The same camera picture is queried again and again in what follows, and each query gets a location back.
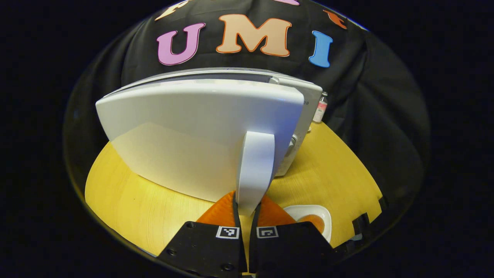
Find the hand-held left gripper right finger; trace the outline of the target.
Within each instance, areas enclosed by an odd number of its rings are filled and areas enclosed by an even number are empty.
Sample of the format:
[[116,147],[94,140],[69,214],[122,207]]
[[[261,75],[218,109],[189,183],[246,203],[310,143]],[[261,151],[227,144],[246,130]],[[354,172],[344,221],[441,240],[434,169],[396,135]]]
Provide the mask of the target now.
[[318,275],[336,259],[336,251],[312,222],[297,222],[267,195],[261,199],[249,236],[249,272],[256,276]]

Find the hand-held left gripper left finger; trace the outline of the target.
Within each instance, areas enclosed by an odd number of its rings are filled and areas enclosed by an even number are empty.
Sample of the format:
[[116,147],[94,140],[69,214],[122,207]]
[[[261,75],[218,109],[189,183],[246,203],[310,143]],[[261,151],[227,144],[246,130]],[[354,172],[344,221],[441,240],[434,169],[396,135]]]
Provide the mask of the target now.
[[197,220],[176,232],[157,259],[202,278],[240,278],[247,259],[236,192],[221,197]]

